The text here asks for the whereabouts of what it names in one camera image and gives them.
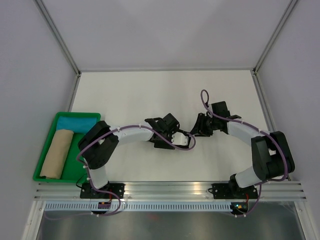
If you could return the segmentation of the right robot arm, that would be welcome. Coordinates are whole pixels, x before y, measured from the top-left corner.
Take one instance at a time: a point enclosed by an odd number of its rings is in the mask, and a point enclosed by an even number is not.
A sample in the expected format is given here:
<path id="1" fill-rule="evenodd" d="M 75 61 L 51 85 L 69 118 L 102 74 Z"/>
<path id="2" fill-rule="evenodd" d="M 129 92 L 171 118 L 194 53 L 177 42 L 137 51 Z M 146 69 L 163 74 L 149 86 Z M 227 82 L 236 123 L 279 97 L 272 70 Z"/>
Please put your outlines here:
<path id="1" fill-rule="evenodd" d="M 228 192 L 235 198 L 257 184 L 281 181 L 295 171 L 295 162 L 281 131 L 264 131 L 243 121 L 239 115 L 231 115 L 225 101 L 203 103 L 206 113 L 199 113 L 191 134 L 210 137 L 214 131 L 233 136 L 251 147 L 252 165 L 233 174 L 228 181 Z"/>

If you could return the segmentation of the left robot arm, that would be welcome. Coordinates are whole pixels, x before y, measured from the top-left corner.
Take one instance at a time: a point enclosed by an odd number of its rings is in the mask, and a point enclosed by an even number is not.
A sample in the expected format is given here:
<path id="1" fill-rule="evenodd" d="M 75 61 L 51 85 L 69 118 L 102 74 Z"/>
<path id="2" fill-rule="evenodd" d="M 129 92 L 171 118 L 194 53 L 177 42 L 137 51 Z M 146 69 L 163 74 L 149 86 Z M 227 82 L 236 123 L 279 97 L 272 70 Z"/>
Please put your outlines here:
<path id="1" fill-rule="evenodd" d="M 118 130 L 104 120 L 98 121 L 78 142 L 81 156 L 88 167 L 91 191 L 98 198 L 109 193 L 109 180 L 105 165 L 116 147 L 134 142 L 150 142 L 156 149 L 173 150 L 172 136 L 180 129 L 180 123 L 168 113 L 163 118 L 147 118 L 138 127 Z"/>

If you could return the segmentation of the black t shirt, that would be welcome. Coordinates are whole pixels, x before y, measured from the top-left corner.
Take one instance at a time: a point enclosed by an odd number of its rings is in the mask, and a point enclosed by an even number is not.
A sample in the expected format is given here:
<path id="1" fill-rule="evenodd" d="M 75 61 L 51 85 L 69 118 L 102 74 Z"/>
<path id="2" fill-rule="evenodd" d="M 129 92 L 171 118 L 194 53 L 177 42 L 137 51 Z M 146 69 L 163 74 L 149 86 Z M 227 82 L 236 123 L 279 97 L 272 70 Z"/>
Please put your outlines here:
<path id="1" fill-rule="evenodd" d="M 181 129 L 178 129 L 178 130 L 176 131 L 176 133 L 181 133 L 181 134 L 183 134 L 184 136 L 189 136 L 190 138 L 197 136 L 197 135 L 194 135 L 194 134 L 192 134 L 192 133 L 190 133 L 190 132 L 187 132 L 187 131 L 184 131 L 184 130 L 181 130 Z"/>

